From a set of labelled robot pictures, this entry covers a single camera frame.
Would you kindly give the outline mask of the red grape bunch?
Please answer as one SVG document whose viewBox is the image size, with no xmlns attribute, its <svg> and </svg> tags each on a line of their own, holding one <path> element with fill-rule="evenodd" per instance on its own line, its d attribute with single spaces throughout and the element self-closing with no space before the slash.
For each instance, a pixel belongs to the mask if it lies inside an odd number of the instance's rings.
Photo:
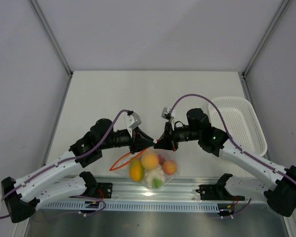
<svg viewBox="0 0 296 237">
<path fill-rule="evenodd" d="M 167 160 L 163 155 L 158 154 L 159 164 L 162 166 L 164 162 Z"/>
</svg>

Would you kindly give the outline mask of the orange fruit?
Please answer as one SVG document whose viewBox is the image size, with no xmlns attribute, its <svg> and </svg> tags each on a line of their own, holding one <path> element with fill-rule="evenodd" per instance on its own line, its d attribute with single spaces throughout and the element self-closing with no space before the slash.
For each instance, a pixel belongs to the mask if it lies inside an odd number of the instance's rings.
<svg viewBox="0 0 296 237">
<path fill-rule="evenodd" d="M 154 170 L 159 166 L 158 155 L 154 152 L 148 152 L 141 157 L 141 165 L 146 170 Z"/>
</svg>

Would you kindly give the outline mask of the peach fruit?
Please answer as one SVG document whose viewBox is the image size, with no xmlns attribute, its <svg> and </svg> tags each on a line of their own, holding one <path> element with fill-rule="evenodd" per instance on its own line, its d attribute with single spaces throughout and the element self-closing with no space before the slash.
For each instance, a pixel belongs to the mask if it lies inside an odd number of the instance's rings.
<svg viewBox="0 0 296 237">
<path fill-rule="evenodd" d="M 177 171 L 177 164 L 174 160 L 165 161 L 161 167 L 167 175 L 173 175 Z"/>
</svg>

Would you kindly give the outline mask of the clear zip top bag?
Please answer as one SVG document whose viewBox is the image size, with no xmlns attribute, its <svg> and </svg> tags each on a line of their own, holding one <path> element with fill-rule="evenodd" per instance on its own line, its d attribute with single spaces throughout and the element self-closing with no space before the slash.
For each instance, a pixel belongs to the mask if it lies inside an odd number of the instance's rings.
<svg viewBox="0 0 296 237">
<path fill-rule="evenodd" d="M 148 189 L 160 189 L 178 174 L 179 165 L 172 151 L 151 147 L 134 154 L 124 154 L 109 171 Z"/>
</svg>

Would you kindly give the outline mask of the yellow green mango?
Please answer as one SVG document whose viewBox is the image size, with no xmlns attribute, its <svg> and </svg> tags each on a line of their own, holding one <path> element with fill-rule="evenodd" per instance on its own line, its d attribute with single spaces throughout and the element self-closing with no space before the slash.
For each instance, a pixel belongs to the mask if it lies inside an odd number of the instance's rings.
<svg viewBox="0 0 296 237">
<path fill-rule="evenodd" d="M 134 159 L 129 164 L 129 176 L 135 182 L 140 182 L 144 177 L 144 168 L 140 159 Z"/>
</svg>

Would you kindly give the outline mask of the white cauliflower with leaves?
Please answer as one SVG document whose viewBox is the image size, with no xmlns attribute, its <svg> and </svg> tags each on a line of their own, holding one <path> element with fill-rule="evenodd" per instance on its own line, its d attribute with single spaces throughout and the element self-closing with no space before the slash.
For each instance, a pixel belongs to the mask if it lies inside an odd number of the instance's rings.
<svg viewBox="0 0 296 237">
<path fill-rule="evenodd" d="M 144 175 L 144 183 L 148 188 L 158 189 L 165 184 L 165 173 L 159 166 Z"/>
</svg>

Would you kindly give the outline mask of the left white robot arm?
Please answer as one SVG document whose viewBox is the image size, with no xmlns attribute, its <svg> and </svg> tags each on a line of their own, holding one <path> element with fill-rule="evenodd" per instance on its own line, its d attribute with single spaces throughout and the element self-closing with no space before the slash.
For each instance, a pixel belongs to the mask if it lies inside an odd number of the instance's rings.
<svg viewBox="0 0 296 237">
<path fill-rule="evenodd" d="M 152 147 L 156 141 L 139 128 L 138 122 L 127 117 L 130 124 L 114 131 L 113 122 L 103 118 L 54 162 L 19 179 L 2 180 L 2 197 L 12 223 L 31 217 L 42 206 L 74 196 L 99 197 L 98 182 L 90 172 L 60 182 L 66 175 L 82 170 L 102 157 L 102 150 L 128 147 L 134 154 Z"/>
</svg>

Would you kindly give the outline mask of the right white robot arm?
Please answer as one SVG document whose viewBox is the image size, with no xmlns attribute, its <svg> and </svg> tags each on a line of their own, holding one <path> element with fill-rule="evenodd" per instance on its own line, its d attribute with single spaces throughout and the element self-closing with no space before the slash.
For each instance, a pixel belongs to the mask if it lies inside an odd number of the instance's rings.
<svg viewBox="0 0 296 237">
<path fill-rule="evenodd" d="M 171 108 L 164 108 L 161 116 L 167 122 L 155 149 L 176 151 L 180 142 L 197 141 L 205 152 L 236 164 L 266 185 L 262 196 L 273 211 L 290 217 L 296 210 L 296 166 L 286 168 L 246 151 L 229 133 L 213 127 L 201 108 L 190 109 L 188 124 L 179 128 L 175 127 Z"/>
</svg>

